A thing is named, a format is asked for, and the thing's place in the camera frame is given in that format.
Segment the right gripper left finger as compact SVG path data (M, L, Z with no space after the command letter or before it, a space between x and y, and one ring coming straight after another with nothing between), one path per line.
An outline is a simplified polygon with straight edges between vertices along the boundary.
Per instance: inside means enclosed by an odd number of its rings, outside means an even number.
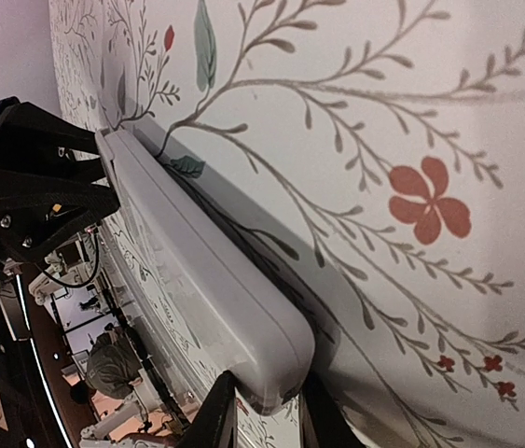
M177 448L238 446L236 385L237 379L230 371L218 376Z

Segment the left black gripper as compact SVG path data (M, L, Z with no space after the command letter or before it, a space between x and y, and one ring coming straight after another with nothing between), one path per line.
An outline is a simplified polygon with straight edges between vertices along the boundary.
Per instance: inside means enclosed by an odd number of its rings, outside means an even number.
M9 259L40 261L117 211L111 188L85 183L103 177L94 132L16 96L0 100L0 280Z

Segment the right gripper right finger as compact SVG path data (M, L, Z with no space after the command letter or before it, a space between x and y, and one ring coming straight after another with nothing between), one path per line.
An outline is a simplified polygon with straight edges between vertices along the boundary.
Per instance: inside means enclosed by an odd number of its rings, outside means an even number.
M366 448L313 371L300 391L299 432L303 448Z

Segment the white remote control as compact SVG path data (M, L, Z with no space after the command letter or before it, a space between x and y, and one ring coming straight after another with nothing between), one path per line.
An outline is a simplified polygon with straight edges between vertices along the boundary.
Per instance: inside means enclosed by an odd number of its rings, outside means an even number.
M261 415L293 399L315 349L306 318L125 130L96 145L133 240L201 350Z

